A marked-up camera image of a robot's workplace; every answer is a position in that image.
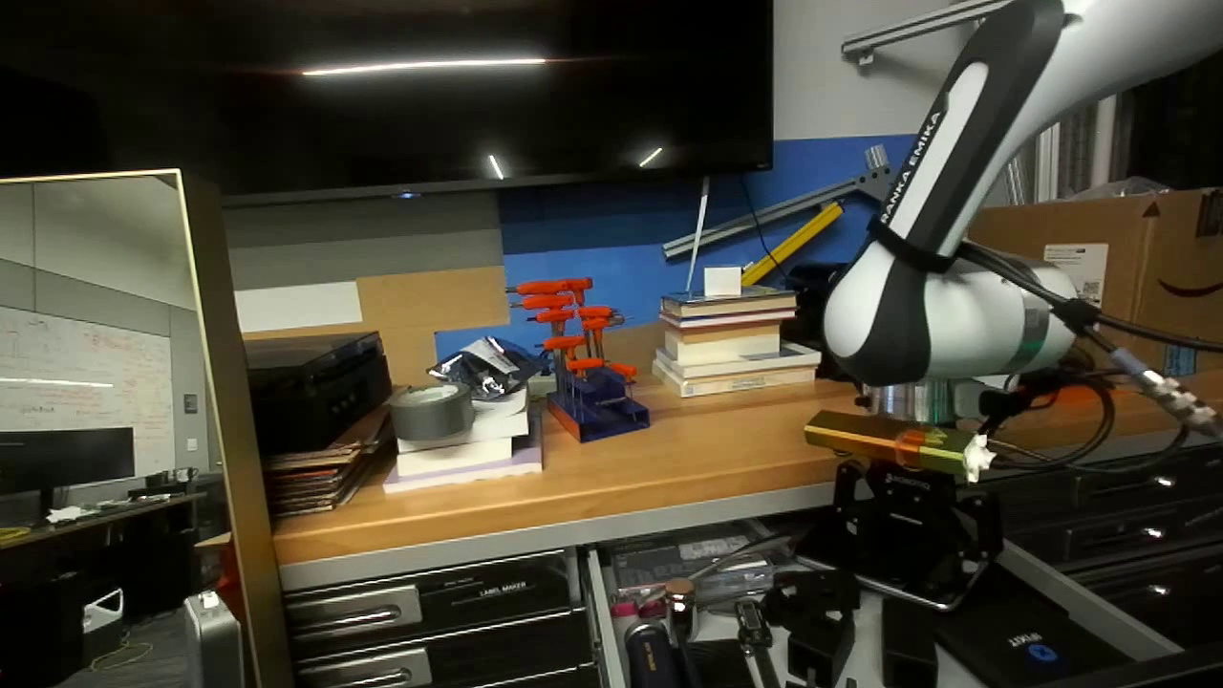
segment television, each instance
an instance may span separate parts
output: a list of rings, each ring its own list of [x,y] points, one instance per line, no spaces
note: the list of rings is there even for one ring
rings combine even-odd
[[[135,430],[0,431],[0,492],[37,491],[37,520],[54,491],[130,477],[135,464]]]
[[[771,0],[9,0],[0,174],[224,200],[771,163]]]

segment cardboard box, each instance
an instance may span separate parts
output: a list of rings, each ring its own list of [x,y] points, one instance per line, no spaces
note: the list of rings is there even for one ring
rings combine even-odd
[[[1220,193],[994,207],[968,237],[1059,265],[1113,319],[1223,346]],[[1223,366],[1223,357],[1110,337],[1176,379]]]

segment yellow object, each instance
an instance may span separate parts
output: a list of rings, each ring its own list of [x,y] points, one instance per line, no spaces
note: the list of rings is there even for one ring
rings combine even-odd
[[[826,234],[841,218],[836,202],[826,202],[809,222],[804,222],[792,237],[785,237],[771,253],[743,273],[743,288],[757,288],[771,268],[792,259],[804,244]]]

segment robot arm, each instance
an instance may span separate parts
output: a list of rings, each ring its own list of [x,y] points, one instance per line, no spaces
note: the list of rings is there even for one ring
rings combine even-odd
[[[870,385],[1054,365],[1075,333],[994,273],[954,265],[987,193],[1079,102],[1186,70],[1223,48],[1220,0],[1013,0],[962,48],[874,222],[826,307],[841,366]],[[1054,293],[1070,278],[1033,273]]]

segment blue panel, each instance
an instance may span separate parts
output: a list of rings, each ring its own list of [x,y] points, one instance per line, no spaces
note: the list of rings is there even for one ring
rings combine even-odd
[[[854,180],[869,167],[869,144],[883,144],[889,167],[902,167],[913,139],[777,141],[771,174],[712,180],[708,225]],[[615,307],[622,327],[648,327],[659,323],[661,293],[683,292],[687,259],[665,259],[661,244],[692,234],[696,200],[699,180],[506,193],[506,278],[511,288],[592,276],[587,304]],[[808,218],[809,216],[713,244],[699,258],[699,268],[761,259]],[[870,218],[870,202],[848,200],[841,222],[809,240],[792,265],[848,265],[865,248]],[[484,333],[534,349],[543,346],[548,327],[534,327],[516,310],[506,329],[440,333],[434,346],[447,357]]]

